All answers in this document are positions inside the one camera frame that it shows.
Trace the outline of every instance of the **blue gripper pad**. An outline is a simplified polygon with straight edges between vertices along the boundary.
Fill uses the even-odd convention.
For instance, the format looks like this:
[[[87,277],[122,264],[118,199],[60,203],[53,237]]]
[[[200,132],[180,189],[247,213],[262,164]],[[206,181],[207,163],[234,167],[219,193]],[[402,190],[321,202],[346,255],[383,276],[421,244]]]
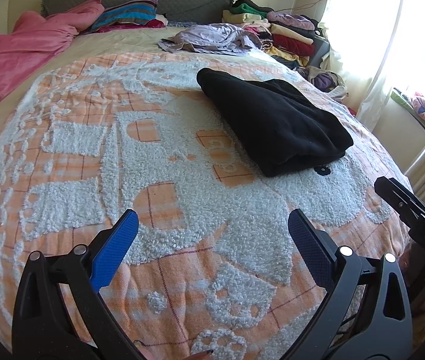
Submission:
[[[139,229],[137,214],[128,210],[112,228],[112,235],[92,260],[91,284],[96,292],[114,277]]]
[[[334,252],[337,245],[325,231],[316,230],[299,209],[291,212],[287,226],[316,284],[326,291],[332,289],[337,260]]]

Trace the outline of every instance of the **blue striped pillow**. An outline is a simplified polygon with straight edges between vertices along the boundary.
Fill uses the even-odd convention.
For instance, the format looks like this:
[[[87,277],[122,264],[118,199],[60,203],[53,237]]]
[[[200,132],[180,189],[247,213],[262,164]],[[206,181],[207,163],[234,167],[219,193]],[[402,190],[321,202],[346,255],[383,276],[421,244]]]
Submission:
[[[91,26],[90,32],[117,23],[147,24],[155,19],[157,0],[133,0],[128,3],[106,9]]]

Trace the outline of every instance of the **pink blanket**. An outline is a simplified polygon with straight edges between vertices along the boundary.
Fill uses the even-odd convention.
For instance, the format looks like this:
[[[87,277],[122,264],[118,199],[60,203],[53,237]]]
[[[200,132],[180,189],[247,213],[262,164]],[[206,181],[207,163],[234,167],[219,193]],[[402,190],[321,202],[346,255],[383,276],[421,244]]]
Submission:
[[[91,0],[46,19],[25,12],[14,32],[0,35],[0,101],[36,69],[69,47],[80,31],[91,26],[104,11],[100,0]]]

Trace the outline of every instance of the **beige bed sheet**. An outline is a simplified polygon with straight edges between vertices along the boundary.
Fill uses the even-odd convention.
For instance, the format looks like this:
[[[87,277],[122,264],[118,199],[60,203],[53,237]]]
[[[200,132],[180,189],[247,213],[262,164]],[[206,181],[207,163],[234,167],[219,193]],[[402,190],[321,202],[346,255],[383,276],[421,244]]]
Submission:
[[[123,54],[131,52],[158,52],[157,42],[161,38],[167,38],[178,33],[182,28],[145,28],[143,30],[119,30],[101,34],[90,34],[77,37],[69,49],[49,61],[42,68],[38,69],[26,81],[19,85],[9,96],[0,102],[0,130],[16,106],[21,101],[34,80],[42,73],[61,68],[71,62],[103,54]],[[234,56],[223,55],[225,59],[236,58]],[[271,63],[277,63],[263,52],[252,53],[246,59],[263,59]]]

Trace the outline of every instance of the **orange and white blanket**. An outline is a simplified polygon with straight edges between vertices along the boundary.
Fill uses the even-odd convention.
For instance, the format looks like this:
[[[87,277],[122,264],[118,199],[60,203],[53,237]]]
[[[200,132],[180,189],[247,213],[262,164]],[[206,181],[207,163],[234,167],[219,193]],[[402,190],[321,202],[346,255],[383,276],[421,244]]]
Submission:
[[[265,178],[197,85],[203,67],[289,81],[354,146],[326,170]],[[359,255],[400,255],[407,228],[374,193],[379,176],[408,185],[344,106],[280,64],[132,52],[43,74],[0,134],[0,339],[10,346],[31,251],[68,253],[133,208],[139,235],[100,292],[129,337],[159,358],[210,348],[215,359],[279,358],[324,296],[288,234],[289,212],[301,208]]]

